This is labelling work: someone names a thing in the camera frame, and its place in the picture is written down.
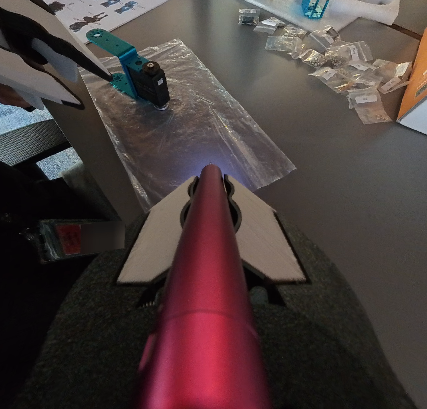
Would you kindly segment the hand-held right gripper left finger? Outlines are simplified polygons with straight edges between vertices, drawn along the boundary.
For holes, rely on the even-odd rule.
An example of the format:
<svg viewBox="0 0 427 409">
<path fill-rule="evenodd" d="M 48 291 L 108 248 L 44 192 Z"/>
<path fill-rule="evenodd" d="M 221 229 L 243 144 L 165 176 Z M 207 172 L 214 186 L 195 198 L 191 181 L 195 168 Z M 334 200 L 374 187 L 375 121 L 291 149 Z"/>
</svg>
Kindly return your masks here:
<svg viewBox="0 0 427 409">
<path fill-rule="evenodd" d="M 195 176 L 154 205 L 117 278 L 119 285 L 144 285 L 163 275 L 172 265 L 182 232 L 181 212 L 190 201 Z"/>
</svg>

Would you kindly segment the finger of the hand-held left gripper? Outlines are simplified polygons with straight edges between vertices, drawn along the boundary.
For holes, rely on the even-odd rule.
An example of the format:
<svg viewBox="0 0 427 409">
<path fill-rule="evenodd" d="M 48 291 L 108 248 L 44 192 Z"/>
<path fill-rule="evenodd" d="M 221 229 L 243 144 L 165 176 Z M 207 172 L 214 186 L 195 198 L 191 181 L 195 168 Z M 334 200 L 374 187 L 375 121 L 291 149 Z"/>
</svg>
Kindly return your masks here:
<svg viewBox="0 0 427 409">
<path fill-rule="evenodd" d="M 112 74 L 99 59 L 65 27 L 42 0 L 0 0 L 1 26 L 30 41 L 46 45 L 48 51 L 72 60 L 98 77 L 112 81 Z"/>
<path fill-rule="evenodd" d="M 81 99 L 60 79 L 12 51 L 5 37 L 1 37 L 0 82 L 1 86 L 9 87 L 16 97 L 22 99 L 26 107 L 19 107 L 27 111 L 43 110 L 43 100 L 84 109 Z"/>
</svg>

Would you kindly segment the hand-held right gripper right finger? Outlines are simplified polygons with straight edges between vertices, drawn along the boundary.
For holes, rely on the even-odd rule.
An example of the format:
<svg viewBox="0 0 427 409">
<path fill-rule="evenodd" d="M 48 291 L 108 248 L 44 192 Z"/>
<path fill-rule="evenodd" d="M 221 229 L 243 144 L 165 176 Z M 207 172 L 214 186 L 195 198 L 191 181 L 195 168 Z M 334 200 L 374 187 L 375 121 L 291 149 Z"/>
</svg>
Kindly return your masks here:
<svg viewBox="0 0 427 409">
<path fill-rule="evenodd" d="M 275 284 L 306 283 L 276 211 L 232 176 L 224 176 L 224 186 L 229 201 L 240 213 L 236 239 L 243 262 Z"/>
</svg>

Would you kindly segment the red electric screwdriver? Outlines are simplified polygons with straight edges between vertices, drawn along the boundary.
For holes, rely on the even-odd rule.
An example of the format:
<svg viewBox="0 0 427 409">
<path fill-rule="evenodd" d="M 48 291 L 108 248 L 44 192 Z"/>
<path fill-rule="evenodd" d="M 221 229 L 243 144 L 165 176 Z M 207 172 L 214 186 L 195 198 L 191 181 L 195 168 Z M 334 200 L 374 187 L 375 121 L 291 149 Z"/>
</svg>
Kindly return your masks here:
<svg viewBox="0 0 427 409">
<path fill-rule="evenodd" d="M 132 408 L 273 408 L 222 173 L 200 174 Z"/>
</svg>

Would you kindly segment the blue metal servo bracket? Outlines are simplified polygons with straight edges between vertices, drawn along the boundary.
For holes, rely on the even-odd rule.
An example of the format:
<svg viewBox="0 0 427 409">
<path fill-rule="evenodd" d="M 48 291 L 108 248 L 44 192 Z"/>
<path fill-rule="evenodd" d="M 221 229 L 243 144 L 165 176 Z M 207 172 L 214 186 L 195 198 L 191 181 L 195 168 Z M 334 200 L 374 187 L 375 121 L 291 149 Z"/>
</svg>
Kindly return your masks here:
<svg viewBox="0 0 427 409">
<path fill-rule="evenodd" d="M 122 72 L 113 73 L 110 84 L 131 98 L 136 100 L 140 99 L 136 92 L 135 85 L 131 80 L 127 66 L 128 64 L 135 65 L 137 61 L 146 63 L 147 59 L 141 58 L 133 45 L 104 29 L 89 30 L 86 33 L 86 38 L 91 43 L 119 59 Z"/>
</svg>

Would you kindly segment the black servo motor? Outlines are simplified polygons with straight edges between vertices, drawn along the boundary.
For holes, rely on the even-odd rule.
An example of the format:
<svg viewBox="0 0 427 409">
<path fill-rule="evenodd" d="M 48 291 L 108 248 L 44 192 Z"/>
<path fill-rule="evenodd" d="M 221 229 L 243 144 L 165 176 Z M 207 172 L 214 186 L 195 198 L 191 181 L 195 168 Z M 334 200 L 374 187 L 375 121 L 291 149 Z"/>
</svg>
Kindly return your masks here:
<svg viewBox="0 0 427 409">
<path fill-rule="evenodd" d="M 170 95 L 163 69 L 156 61 L 137 59 L 126 65 L 136 95 L 158 110 L 168 108 Z"/>
</svg>

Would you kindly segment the grey desk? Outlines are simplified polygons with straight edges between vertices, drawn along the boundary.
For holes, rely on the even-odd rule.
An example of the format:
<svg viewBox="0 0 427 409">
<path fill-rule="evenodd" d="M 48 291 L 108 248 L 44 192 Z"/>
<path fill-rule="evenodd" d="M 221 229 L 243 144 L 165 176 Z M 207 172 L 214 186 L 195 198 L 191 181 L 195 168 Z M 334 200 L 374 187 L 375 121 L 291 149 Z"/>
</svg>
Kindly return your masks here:
<svg viewBox="0 0 427 409">
<path fill-rule="evenodd" d="M 113 31 L 181 39 L 296 166 L 257 195 L 335 263 L 392 369 L 426 408 L 426 136 L 364 125 L 310 69 L 238 24 L 241 0 L 169 0 Z"/>
</svg>

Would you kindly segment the black mesh office chair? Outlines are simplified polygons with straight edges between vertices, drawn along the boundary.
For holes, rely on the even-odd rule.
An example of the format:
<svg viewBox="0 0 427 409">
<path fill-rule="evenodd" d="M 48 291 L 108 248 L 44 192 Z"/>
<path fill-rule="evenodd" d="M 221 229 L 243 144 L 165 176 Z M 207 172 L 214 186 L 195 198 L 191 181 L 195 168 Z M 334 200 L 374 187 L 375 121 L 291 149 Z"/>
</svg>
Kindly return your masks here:
<svg viewBox="0 0 427 409">
<path fill-rule="evenodd" d="M 54 119 L 11 130 L 0 136 L 0 160 L 9 166 L 34 164 L 71 148 Z"/>
</svg>

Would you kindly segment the clear badge holder red card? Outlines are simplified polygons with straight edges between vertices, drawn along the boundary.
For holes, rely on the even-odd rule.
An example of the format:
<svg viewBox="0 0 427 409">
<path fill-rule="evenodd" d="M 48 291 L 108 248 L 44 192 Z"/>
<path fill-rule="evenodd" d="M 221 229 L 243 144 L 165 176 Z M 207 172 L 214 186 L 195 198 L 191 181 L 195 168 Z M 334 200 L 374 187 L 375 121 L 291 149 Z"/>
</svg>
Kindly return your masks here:
<svg viewBox="0 0 427 409">
<path fill-rule="evenodd" d="M 42 263 L 81 255 L 82 220 L 46 219 L 37 224 L 36 243 Z"/>
</svg>

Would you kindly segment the white instruction sheet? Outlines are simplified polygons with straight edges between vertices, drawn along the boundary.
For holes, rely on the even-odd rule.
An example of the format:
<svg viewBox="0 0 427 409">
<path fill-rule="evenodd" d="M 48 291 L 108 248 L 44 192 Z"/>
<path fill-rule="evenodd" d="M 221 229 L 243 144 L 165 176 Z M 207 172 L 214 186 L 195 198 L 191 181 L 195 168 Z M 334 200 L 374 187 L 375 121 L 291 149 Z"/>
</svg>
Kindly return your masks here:
<svg viewBox="0 0 427 409">
<path fill-rule="evenodd" d="M 169 0 L 43 0 L 62 24 L 84 44 L 92 29 L 114 29 Z"/>
</svg>

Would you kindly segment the clear plastic bag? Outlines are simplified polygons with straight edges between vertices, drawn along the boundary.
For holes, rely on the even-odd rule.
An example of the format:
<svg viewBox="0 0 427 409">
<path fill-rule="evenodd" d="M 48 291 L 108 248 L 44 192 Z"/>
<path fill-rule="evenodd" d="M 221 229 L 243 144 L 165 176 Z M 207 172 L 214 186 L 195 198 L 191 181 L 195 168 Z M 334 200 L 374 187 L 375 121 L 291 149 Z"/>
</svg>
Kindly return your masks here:
<svg viewBox="0 0 427 409">
<path fill-rule="evenodd" d="M 208 164 L 251 191 L 296 169 L 180 39 L 138 54 L 165 72 L 165 110 L 79 71 L 145 212 Z"/>
</svg>

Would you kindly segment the person's dark clothing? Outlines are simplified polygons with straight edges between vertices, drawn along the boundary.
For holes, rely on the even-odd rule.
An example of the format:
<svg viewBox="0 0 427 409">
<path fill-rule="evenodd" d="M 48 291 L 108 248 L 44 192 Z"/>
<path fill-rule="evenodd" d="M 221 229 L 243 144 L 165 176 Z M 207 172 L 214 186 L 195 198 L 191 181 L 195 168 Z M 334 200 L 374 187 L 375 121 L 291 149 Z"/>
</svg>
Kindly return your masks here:
<svg viewBox="0 0 427 409">
<path fill-rule="evenodd" d="M 1 408 L 12 405 L 62 301 L 96 257 L 43 265 L 24 232 L 45 219 L 119 219 L 82 162 L 40 177 L 1 162 Z"/>
</svg>

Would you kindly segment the orange and white cardboard box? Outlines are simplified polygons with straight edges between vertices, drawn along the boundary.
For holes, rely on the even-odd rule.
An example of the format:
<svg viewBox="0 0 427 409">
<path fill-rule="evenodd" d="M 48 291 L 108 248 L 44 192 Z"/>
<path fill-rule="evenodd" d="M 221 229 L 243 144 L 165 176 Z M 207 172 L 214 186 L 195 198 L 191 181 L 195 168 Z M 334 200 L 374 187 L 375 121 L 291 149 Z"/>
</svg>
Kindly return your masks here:
<svg viewBox="0 0 427 409">
<path fill-rule="evenodd" d="M 424 30 L 409 83 L 400 105 L 397 123 L 427 134 L 427 30 Z"/>
</svg>

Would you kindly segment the white foam sheet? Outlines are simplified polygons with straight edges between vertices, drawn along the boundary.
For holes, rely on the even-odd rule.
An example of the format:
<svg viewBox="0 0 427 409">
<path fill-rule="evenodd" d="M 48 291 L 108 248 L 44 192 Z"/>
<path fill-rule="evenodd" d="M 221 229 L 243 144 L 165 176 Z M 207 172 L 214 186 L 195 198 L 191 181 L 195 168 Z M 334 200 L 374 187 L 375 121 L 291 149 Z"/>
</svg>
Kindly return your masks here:
<svg viewBox="0 0 427 409">
<path fill-rule="evenodd" d="M 357 18 L 330 10 L 332 0 L 321 19 L 309 19 L 302 11 L 302 0 L 242 0 L 254 6 L 254 8 L 263 9 L 270 12 L 273 16 L 281 18 L 286 22 L 292 23 L 298 27 L 310 32 L 326 25 L 331 25 L 335 30 L 340 31 Z M 320 0 L 319 5 L 323 6 L 326 0 Z"/>
</svg>

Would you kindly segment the blue perforated metal bracket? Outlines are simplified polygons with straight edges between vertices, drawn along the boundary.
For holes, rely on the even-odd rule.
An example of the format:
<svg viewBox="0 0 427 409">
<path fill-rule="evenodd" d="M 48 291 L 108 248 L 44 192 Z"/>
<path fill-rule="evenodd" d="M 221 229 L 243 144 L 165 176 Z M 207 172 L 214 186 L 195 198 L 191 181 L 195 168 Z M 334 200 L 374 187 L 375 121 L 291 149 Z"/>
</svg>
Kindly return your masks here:
<svg viewBox="0 0 427 409">
<path fill-rule="evenodd" d="M 304 27 L 308 22 L 317 22 L 323 18 L 328 7 L 329 0 L 294 0 L 295 23 L 299 27 Z"/>
</svg>

